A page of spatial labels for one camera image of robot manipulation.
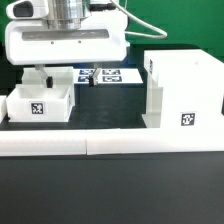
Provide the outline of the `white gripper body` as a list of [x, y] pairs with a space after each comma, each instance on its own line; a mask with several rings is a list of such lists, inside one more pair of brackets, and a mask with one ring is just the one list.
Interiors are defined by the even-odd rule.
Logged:
[[127, 16], [94, 0], [16, 0], [6, 7], [7, 59], [14, 65], [121, 61]]

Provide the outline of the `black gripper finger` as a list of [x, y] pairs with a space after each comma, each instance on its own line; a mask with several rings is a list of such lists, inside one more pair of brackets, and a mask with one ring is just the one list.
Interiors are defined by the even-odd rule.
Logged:
[[39, 72], [39, 75], [42, 78], [42, 80], [44, 81], [44, 83], [46, 84], [46, 87], [52, 88], [53, 87], [53, 77], [47, 75], [46, 71], [44, 70], [44, 66], [36, 65], [35, 69]]
[[98, 75], [101, 72], [101, 68], [96, 68], [92, 75], [89, 76], [89, 86], [94, 87], [98, 81]]

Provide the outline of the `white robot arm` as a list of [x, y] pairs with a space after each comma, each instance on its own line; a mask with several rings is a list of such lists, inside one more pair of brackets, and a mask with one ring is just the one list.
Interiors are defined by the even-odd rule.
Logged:
[[53, 64], [101, 63], [126, 57], [128, 18], [119, 0], [16, 0], [6, 7], [5, 50], [13, 65], [32, 65], [53, 86]]

